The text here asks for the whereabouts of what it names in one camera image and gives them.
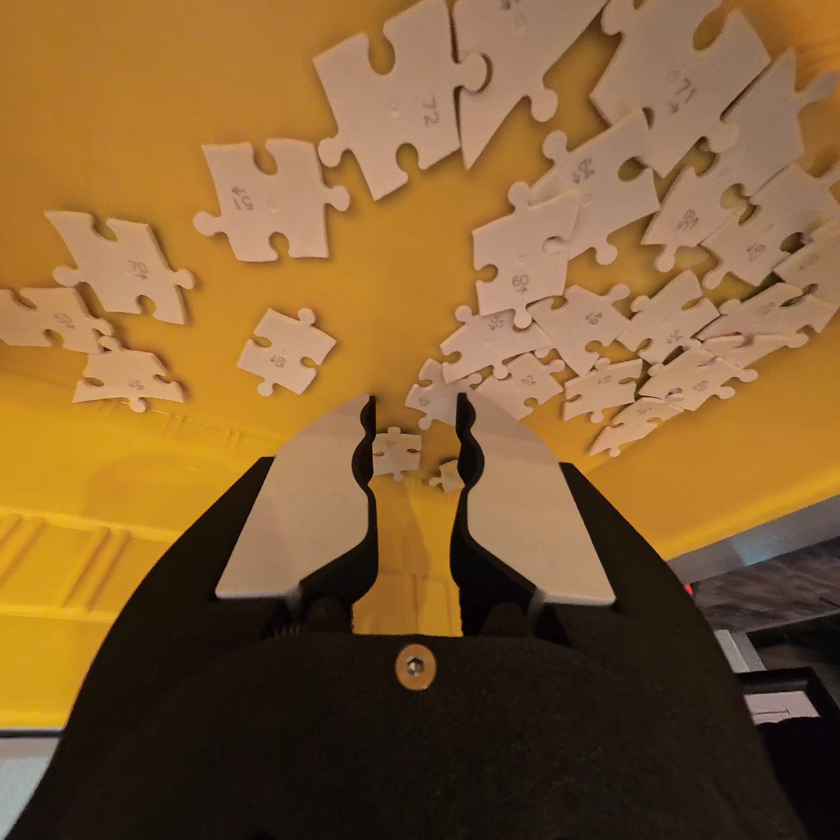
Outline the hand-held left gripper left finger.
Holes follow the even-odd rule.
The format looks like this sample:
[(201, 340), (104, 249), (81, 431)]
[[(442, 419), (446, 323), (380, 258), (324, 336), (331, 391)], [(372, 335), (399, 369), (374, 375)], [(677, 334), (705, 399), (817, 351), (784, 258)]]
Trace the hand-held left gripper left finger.
[(360, 599), (378, 573), (375, 399), (359, 394), (276, 452), (220, 577), (219, 599)]

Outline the yellow plastic bin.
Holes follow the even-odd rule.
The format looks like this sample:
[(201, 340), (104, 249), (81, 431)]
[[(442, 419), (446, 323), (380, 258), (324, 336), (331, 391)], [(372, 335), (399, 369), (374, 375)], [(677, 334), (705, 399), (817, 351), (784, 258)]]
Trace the yellow plastic bin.
[[(599, 25), (548, 74), (560, 95), (539, 125), (521, 102), (476, 166), (453, 154), (427, 171), (410, 147), (407, 184), (375, 202), (351, 154), (323, 175), (351, 195), (327, 210), (330, 259), (239, 262), (225, 236), (195, 231), (217, 212), (201, 145), (313, 144), (335, 122), (312, 59), (356, 33), (387, 72), (382, 26), (411, 2), (2, 2), (2, 288), (58, 287), (75, 260), (47, 211), (150, 225), (190, 271), (188, 322), (87, 309), (130, 350), (152, 352), (185, 402), (74, 405), (84, 353), (2, 343), (2, 728), (58, 729), (106, 633), (154, 561), (257, 458), (359, 393), (377, 429), (416, 432), (405, 398), (427, 358), (475, 306), (471, 231), (507, 214), (508, 189), (547, 167), (543, 137), (570, 145), (603, 126), (588, 94), (618, 38)], [(269, 308), (314, 311), (337, 340), (302, 395), (257, 392), (236, 363)], [(800, 349), (757, 364), (731, 400), (668, 420), (620, 457), (587, 457), (598, 426), (565, 423), (561, 400), (526, 423), (578, 466), (667, 559), (838, 494), (838, 318)], [(422, 471), (373, 482), (381, 572), (356, 613), (368, 634), (455, 635), (448, 575), (455, 499), (426, 485), (458, 453), (454, 430), (423, 435)]]

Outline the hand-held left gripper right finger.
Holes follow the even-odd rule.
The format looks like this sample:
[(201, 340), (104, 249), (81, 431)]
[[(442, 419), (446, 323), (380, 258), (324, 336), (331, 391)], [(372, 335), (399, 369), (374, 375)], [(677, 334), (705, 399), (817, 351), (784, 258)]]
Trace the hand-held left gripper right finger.
[(459, 395), (456, 423), (468, 544), (511, 572), (527, 601), (612, 605), (613, 588), (552, 449), (476, 392)]

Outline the heap of white puzzle pieces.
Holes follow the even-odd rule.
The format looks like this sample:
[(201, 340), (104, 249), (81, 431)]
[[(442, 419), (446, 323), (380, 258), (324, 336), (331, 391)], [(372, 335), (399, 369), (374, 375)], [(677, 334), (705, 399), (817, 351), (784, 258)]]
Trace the heap of white puzzle pieces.
[[(529, 331), (526, 310), (605, 298), (634, 318), (672, 277), (699, 282), (717, 254), (680, 250), (657, 268), (647, 241), (651, 213), (637, 213), (631, 184), (652, 176), (664, 196), (678, 171), (655, 174), (629, 154), (582, 146), (610, 132), (590, 101), (626, 30), (601, 16), (548, 72), (559, 107), (546, 123), (520, 101), (477, 162), (461, 152), (422, 169), (411, 145), (378, 162), (401, 169), (396, 190), (373, 198), (351, 147), (333, 168), (317, 154), (315, 185), (343, 188), (277, 223), (257, 213), (248, 231), (268, 260), (244, 260), (228, 237), (250, 185), (283, 186), (292, 168), (274, 140), (317, 147), (337, 132), (313, 60), (357, 34), (352, 68), (383, 76), (407, 40), (383, 31), (415, 2), (2, 2), (2, 285), (58, 287), (81, 263), (46, 214), (89, 232), (97, 252), (118, 243), (110, 218), (150, 225), (174, 272), (195, 285), (178, 293), (184, 324), (115, 309), (86, 282), (77, 293), (132, 349), (155, 354), (186, 401), (152, 400), (135, 415), (117, 398), (71, 401), (87, 363), (64, 349), (2, 348), (2, 497), (8, 506), (91, 515), (208, 493), (232, 467), (210, 467), (191, 448), (268, 452), (347, 397), (377, 397), (380, 426), (424, 431), (423, 469), (448, 457), (455, 434), (426, 421), (428, 397), (404, 400), (427, 357), (459, 366), (477, 351), (464, 339), (438, 345), (470, 318)], [(286, 237), (302, 216), (325, 223), (329, 254), (312, 257)]]

